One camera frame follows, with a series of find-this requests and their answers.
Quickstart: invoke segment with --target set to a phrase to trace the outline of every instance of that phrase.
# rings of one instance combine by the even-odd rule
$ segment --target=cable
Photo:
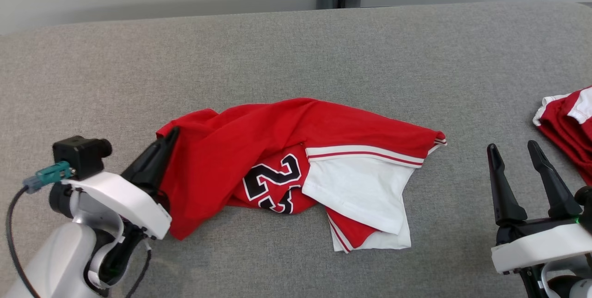
[[[17,204],[19,197],[21,197],[27,190],[28,186],[21,188],[21,190],[18,191],[17,195],[14,196],[10,202],[10,205],[8,206],[8,214],[6,214],[6,239],[8,241],[8,251],[10,252],[12,262],[17,269],[17,273],[19,277],[21,277],[21,281],[23,281],[23,284],[29,290],[33,298],[41,298],[35,289],[33,289],[31,282],[23,270],[23,266],[21,266],[21,262],[19,262],[19,257],[17,256],[17,251],[14,249],[14,241],[12,238],[12,213],[14,212],[14,206]]]
[[[129,292],[127,292],[127,295],[125,296],[125,298],[131,298],[131,295],[134,294],[134,292],[136,292],[136,289],[138,289],[140,282],[142,281],[142,279],[144,279],[144,275],[146,275],[146,270],[148,270],[148,266],[150,266],[150,259],[152,258],[152,250],[150,249],[148,244],[146,245],[146,248],[148,248],[148,251],[147,251],[148,256],[146,256],[146,262],[144,263],[144,268],[142,268],[142,272],[140,272],[140,275],[138,276],[138,279],[136,279],[134,286],[131,287],[131,290]]]

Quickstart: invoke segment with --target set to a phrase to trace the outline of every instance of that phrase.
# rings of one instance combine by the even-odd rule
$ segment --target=gray table surface
[[[486,145],[506,161],[531,217],[547,203],[537,140],[565,182],[583,181],[531,124],[541,99],[592,83],[592,10],[476,3],[64,25],[0,37],[0,209],[74,134],[109,139],[121,172],[170,119],[211,107],[307,96],[442,130],[450,142],[410,179],[413,247],[332,251],[322,207],[227,207],[188,239],[153,244],[136,297],[526,297],[495,272]],[[49,189],[19,201],[23,262],[66,219]],[[143,263],[114,290],[122,297]],[[0,294],[16,274],[0,243]]]

